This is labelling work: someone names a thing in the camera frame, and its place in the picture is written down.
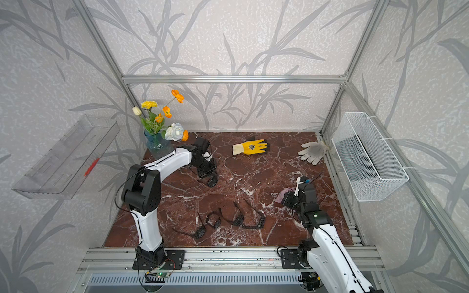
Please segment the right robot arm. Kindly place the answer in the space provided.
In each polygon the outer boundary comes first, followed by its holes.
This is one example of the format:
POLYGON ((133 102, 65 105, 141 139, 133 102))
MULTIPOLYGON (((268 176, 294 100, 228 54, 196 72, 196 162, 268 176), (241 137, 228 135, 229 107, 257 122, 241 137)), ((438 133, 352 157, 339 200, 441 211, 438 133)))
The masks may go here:
POLYGON ((312 179, 299 177, 282 205, 292 209, 310 234, 298 246, 299 263, 312 268, 330 293, 381 293, 357 267, 345 249, 332 219, 320 210, 312 179))

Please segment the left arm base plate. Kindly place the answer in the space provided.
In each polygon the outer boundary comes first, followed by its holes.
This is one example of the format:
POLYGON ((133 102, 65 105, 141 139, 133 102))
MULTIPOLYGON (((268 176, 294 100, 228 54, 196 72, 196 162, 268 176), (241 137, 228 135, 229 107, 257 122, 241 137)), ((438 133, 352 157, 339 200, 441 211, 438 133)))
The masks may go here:
POLYGON ((146 270, 162 268, 164 270, 182 270, 185 250, 163 250, 150 252, 142 250, 140 247, 136 249, 136 257, 133 263, 133 270, 146 270))

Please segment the pink fluffy cloth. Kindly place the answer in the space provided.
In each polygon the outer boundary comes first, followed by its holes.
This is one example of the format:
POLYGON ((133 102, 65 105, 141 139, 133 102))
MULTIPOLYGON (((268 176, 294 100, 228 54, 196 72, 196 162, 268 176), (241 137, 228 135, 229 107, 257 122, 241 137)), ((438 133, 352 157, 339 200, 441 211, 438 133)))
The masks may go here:
POLYGON ((274 201, 276 203, 279 203, 279 204, 282 204, 284 198, 285 198, 285 195, 287 195, 287 193, 289 192, 294 192, 294 189, 293 188, 285 188, 283 189, 280 194, 274 199, 274 201))

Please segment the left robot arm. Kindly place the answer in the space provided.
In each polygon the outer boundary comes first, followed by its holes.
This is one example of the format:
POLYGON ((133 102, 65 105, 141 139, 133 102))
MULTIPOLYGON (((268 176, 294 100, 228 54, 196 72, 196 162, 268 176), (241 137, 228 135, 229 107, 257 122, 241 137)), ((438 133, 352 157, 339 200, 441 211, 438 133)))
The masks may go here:
POLYGON ((195 167, 197 176, 209 187, 217 184, 216 161, 210 142, 202 137, 183 145, 161 159, 144 166, 133 165, 123 187, 122 201, 129 206, 139 236, 137 255, 159 266, 166 256, 158 226, 157 208, 162 197, 161 183, 182 167, 195 167))

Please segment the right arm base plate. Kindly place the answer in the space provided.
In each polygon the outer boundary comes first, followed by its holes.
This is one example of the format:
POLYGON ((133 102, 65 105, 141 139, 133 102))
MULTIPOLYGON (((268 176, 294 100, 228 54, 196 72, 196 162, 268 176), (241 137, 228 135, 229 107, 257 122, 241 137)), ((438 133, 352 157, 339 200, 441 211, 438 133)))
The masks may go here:
POLYGON ((283 269, 310 269, 305 261, 300 260, 297 249, 289 249, 286 246, 276 248, 277 256, 282 262, 283 269))

